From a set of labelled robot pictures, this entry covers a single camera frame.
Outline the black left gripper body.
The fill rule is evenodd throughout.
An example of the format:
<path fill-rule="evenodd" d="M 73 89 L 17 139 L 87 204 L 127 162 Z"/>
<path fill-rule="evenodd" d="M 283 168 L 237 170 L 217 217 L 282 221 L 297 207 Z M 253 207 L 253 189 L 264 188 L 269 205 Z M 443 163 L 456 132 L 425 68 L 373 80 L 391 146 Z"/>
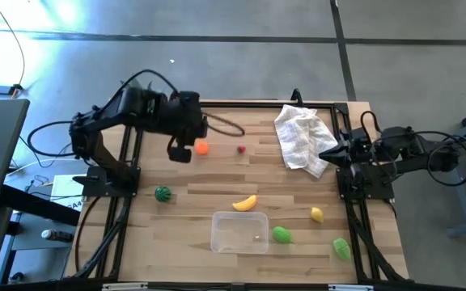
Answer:
<path fill-rule="evenodd" d="M 207 118 L 203 116 L 200 95 L 196 91 L 180 91 L 161 98 L 158 131 L 185 142 L 207 136 Z"/>

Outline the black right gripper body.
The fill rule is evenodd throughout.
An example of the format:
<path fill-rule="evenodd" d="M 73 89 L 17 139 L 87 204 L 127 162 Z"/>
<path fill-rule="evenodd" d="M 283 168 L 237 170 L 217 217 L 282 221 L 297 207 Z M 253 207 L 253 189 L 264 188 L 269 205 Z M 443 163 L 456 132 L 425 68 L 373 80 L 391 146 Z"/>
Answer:
<path fill-rule="evenodd" d="M 371 140 L 363 128 L 350 130 L 344 134 L 346 157 L 344 167 L 355 163 L 369 163 L 373 160 L 370 148 Z"/>

